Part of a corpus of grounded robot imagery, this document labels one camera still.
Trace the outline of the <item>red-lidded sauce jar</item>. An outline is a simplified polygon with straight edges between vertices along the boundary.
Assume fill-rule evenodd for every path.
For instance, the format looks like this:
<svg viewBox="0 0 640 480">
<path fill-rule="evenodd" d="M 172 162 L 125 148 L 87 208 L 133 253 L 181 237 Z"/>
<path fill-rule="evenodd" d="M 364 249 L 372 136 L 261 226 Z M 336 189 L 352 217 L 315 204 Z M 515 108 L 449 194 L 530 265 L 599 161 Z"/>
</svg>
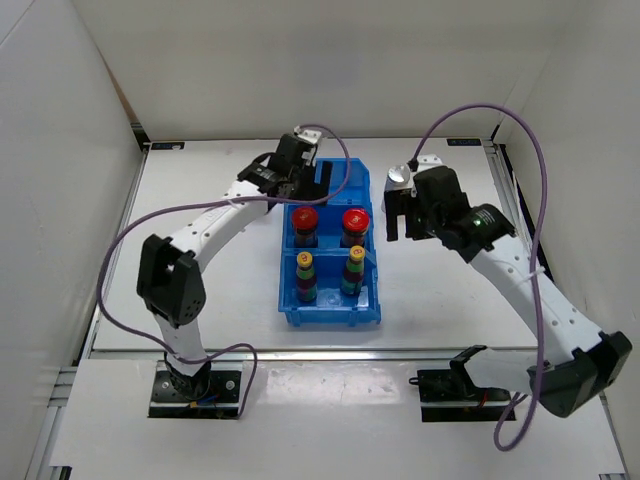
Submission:
<svg viewBox="0 0 640 480">
<path fill-rule="evenodd" d="M 319 216 L 310 206 L 296 208 L 291 215 L 294 245 L 298 248 L 315 248 L 318 245 L 317 228 Z"/>
<path fill-rule="evenodd" d="M 341 246 L 345 248 L 364 246 L 369 226 L 370 217 L 365 209 L 348 209 L 342 217 Z"/>
</svg>

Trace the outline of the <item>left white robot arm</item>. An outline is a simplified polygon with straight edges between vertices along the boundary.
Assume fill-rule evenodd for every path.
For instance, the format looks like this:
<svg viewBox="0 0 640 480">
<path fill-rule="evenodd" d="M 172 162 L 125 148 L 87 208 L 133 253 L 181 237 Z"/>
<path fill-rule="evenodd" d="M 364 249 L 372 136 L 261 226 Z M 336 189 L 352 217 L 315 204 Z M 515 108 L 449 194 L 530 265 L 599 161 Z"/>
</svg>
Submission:
<svg viewBox="0 0 640 480">
<path fill-rule="evenodd" d="M 206 209 L 173 234 L 143 243 L 136 291 L 159 325 L 165 363 L 175 390 L 190 401 L 211 391 L 211 362 L 197 317 L 206 292 L 202 274 L 213 257 L 247 225 L 266 215 L 277 198 L 317 200 L 328 195 L 331 169 L 315 182 L 321 132 L 296 128 L 276 150 L 252 161 L 237 176 L 219 207 Z"/>
</svg>

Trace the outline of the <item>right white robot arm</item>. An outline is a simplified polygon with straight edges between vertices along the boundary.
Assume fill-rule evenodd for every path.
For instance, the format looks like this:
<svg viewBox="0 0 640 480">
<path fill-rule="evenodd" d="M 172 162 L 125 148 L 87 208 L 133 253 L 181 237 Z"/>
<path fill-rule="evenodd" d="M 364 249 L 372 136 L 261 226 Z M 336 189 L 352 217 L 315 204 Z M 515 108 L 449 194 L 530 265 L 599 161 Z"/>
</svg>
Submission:
<svg viewBox="0 0 640 480">
<path fill-rule="evenodd" d="M 605 333 L 539 271 L 514 225 L 494 205 L 471 206 L 456 172 L 444 165 L 400 165 L 387 173 L 388 241 L 434 238 L 456 252 L 506 299 L 536 336 L 534 354 L 467 348 L 450 362 L 449 387 L 470 400 L 483 389 L 531 394 L 566 418 L 618 377 L 632 350 L 621 332 Z"/>
</svg>

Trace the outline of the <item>yellow-capped sauce bottle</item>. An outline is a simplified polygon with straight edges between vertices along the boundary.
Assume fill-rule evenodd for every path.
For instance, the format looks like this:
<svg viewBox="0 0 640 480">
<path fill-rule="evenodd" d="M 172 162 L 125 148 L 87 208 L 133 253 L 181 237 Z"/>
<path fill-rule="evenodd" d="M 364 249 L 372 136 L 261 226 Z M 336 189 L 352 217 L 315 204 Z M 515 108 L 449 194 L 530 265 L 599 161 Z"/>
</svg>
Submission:
<svg viewBox="0 0 640 480">
<path fill-rule="evenodd" d="M 317 277 L 313 256 L 308 251 L 300 252 L 296 257 L 296 291 L 301 302 L 312 302 L 317 297 Z"/>
<path fill-rule="evenodd" d="M 363 246 L 356 245 L 350 248 L 341 280 L 341 290 L 345 295 L 355 296 L 360 293 L 364 280 L 365 258 L 366 251 Z"/>
</svg>

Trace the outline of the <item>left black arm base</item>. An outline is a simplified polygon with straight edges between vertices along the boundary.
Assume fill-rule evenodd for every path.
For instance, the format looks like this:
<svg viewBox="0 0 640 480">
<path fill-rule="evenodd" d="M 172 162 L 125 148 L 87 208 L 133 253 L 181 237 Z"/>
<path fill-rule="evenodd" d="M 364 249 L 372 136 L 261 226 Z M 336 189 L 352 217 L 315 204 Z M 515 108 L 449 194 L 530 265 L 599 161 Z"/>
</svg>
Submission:
<svg viewBox="0 0 640 480">
<path fill-rule="evenodd" d="M 151 419 L 238 420 L 257 373 L 254 362 L 241 389 L 243 364 L 221 368 L 206 364 L 194 377 L 186 377 L 165 362 L 158 362 L 149 397 Z"/>
</svg>

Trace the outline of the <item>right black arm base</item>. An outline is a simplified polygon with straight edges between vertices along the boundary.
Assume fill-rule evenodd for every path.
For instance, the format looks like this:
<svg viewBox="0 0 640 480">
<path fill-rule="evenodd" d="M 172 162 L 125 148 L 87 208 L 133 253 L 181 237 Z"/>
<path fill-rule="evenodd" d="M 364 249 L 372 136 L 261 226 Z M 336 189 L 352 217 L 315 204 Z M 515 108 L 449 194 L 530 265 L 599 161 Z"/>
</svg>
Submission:
<svg viewBox="0 0 640 480">
<path fill-rule="evenodd" d="M 473 354 L 487 350 L 474 345 L 456 355 L 447 369 L 422 369 L 408 380 L 418 389 L 423 423 L 497 422 L 512 400 L 504 389 L 476 387 L 462 367 Z"/>
</svg>

